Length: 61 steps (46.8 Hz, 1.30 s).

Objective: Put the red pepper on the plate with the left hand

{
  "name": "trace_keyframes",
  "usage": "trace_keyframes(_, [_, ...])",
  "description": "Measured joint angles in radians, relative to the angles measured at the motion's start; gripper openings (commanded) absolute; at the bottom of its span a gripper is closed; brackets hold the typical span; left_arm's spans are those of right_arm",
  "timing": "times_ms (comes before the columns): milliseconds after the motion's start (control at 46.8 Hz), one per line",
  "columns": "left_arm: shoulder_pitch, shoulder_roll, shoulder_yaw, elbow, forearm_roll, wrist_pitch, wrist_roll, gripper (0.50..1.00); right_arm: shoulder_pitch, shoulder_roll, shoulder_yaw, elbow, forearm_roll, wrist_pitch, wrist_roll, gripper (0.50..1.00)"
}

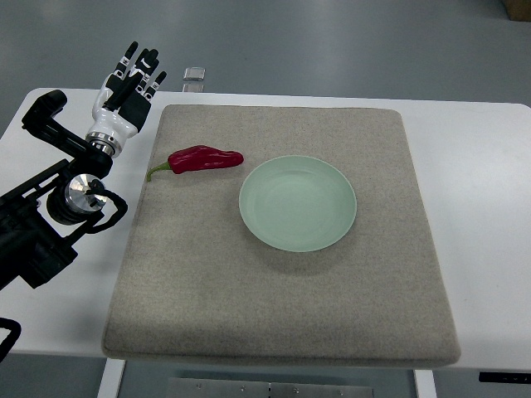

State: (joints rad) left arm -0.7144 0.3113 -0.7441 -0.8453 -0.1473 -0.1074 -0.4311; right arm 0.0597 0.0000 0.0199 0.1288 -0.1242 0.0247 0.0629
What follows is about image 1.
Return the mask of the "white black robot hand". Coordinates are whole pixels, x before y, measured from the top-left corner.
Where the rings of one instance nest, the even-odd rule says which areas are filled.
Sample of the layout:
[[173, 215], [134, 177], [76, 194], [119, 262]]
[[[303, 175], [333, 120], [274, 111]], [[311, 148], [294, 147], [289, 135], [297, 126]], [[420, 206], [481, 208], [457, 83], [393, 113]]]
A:
[[94, 124], [85, 136], [92, 146], [118, 157], [128, 139], [143, 128], [153, 101], [167, 73], [158, 69], [158, 51], [138, 50], [134, 41], [108, 75], [92, 108]]

